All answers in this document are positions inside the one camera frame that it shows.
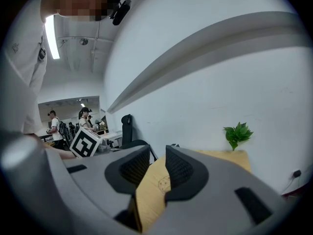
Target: person wearing cap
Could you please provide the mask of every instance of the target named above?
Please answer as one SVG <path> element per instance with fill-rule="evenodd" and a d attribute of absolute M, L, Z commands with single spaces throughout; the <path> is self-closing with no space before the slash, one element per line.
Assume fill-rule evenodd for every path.
<path fill-rule="evenodd" d="M 56 116 L 55 111 L 50 111 L 48 116 L 52 119 L 51 123 L 51 130 L 47 131 L 48 134 L 52 134 L 53 141 L 54 141 L 54 148 L 64 150 L 64 140 L 60 133 L 60 123 L 61 121 Z"/>
<path fill-rule="evenodd" d="M 95 131 L 95 128 L 92 128 L 92 125 L 89 124 L 89 122 L 87 121 L 87 117 L 89 115 L 90 110 L 87 107 L 84 107 L 83 109 L 81 109 L 81 111 L 78 114 L 78 118 L 79 118 L 79 127 L 84 127 L 86 129 L 90 129 L 92 131 Z"/>
<path fill-rule="evenodd" d="M 87 120 L 87 121 L 88 121 L 88 123 L 90 124 L 90 126 L 92 126 L 92 123 L 91 123 L 91 118 L 92 118 L 92 115 L 89 115 L 89 116 L 88 116 L 88 120 Z"/>
<path fill-rule="evenodd" d="M 15 18 L 3 42 L 0 59 L 16 73 L 35 98 L 28 107 L 24 123 L 18 127 L 24 134 L 38 138 L 35 133 L 41 127 L 36 98 L 42 86 L 47 56 L 44 45 L 46 18 L 53 15 L 74 18 L 79 21 L 100 21 L 118 6 L 120 0 L 29 0 Z M 62 159 L 74 158 L 65 156 Z"/>

